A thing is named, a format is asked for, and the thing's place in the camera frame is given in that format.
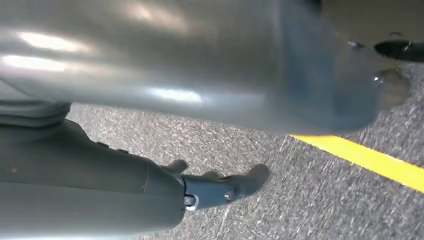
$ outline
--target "exhaust pipe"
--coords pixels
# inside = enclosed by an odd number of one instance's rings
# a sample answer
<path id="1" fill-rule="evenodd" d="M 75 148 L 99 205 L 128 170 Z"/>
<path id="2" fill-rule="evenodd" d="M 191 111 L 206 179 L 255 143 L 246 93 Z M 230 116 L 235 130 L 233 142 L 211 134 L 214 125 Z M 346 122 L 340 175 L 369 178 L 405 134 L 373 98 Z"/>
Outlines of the exhaust pipe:
<path id="1" fill-rule="evenodd" d="M 284 134 L 366 126 L 377 112 L 374 71 L 306 3 L 5 0 L 0 100 L 100 104 Z"/>

